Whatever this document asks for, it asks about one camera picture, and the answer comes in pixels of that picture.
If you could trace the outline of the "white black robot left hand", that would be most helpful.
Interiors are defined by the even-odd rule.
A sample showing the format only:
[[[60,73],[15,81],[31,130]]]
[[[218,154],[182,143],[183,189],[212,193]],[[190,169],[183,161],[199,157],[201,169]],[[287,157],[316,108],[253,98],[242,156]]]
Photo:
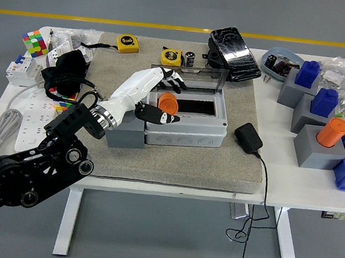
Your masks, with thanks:
[[[118,126],[124,114],[135,109],[135,105],[161,82],[168,82],[176,93],[187,90],[182,77],[176,71],[165,67],[153,67],[135,72],[107,101],[102,101],[100,106],[108,112],[108,118]]]

